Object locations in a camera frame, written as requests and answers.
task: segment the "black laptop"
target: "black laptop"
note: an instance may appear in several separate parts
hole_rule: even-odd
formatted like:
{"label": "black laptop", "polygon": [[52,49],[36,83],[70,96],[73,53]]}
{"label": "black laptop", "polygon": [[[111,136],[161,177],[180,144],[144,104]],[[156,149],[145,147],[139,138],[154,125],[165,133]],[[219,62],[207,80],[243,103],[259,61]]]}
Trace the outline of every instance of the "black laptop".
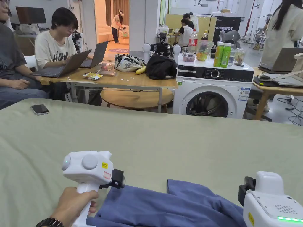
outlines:
{"label": "black laptop", "polygon": [[58,68],[44,68],[32,73],[31,75],[58,78],[77,70],[91,51],[92,50],[90,49],[81,53],[73,54],[65,66]]}
{"label": "black laptop", "polygon": [[98,43],[94,53],[93,59],[86,59],[82,64],[81,68],[93,68],[103,61],[105,51],[107,48],[108,41],[104,43]]}

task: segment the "smartphone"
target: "smartphone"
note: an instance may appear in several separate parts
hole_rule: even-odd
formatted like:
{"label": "smartphone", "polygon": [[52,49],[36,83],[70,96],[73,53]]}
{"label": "smartphone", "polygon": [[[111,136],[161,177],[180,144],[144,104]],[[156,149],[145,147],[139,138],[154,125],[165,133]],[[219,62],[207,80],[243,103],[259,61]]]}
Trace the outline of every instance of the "smartphone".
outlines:
{"label": "smartphone", "polygon": [[45,105],[34,105],[32,106],[32,109],[36,115],[43,115],[43,114],[49,114],[49,110],[46,108]]}

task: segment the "round wooden stool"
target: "round wooden stool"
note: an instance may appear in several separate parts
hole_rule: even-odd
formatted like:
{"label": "round wooden stool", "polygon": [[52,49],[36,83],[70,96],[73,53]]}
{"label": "round wooden stool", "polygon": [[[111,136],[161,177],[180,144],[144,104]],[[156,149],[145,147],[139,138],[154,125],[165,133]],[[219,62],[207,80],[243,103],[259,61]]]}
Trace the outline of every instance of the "round wooden stool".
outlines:
{"label": "round wooden stool", "polygon": [[[158,106],[159,92],[133,92],[129,89],[104,88],[101,92],[101,98],[108,103],[107,107],[114,105],[128,109],[149,109]],[[167,113],[166,104],[171,102],[173,99],[174,94],[172,91],[167,88],[163,88],[162,106],[164,107],[165,113]]]}

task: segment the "washing machine door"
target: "washing machine door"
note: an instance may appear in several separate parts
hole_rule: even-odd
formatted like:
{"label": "washing machine door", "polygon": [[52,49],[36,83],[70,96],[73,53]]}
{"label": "washing machine door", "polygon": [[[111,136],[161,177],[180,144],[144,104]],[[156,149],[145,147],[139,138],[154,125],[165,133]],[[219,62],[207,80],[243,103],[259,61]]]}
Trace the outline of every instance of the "washing machine door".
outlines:
{"label": "washing machine door", "polygon": [[180,107],[181,114],[209,117],[236,117],[234,97],[223,87],[206,85],[188,93]]}

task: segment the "laptop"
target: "laptop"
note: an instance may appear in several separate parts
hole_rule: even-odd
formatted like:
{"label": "laptop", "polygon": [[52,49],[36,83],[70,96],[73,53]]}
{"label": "laptop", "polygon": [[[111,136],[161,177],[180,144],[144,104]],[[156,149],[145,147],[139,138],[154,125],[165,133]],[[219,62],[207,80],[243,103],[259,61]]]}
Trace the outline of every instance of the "laptop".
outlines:
{"label": "laptop", "polygon": [[[267,75],[272,79],[280,76],[279,74],[267,74],[267,73],[265,73],[264,75]],[[276,80],[274,80],[274,82],[279,85],[286,86],[286,87],[303,87],[303,79],[301,79],[297,76],[280,77],[280,78],[277,78]]]}
{"label": "laptop", "polygon": [[290,73],[297,61],[294,56],[302,52],[303,49],[300,48],[282,48],[277,60],[272,67],[260,63],[259,69],[272,74]]}
{"label": "laptop", "polygon": [[108,41],[104,43],[98,43],[94,53],[93,59],[86,59],[82,64],[81,68],[93,68],[103,61],[105,51],[107,48]]}
{"label": "laptop", "polygon": [[92,50],[90,49],[81,53],[73,54],[65,66],[58,68],[44,68],[32,73],[31,75],[58,78],[67,73],[77,70],[91,51]]}

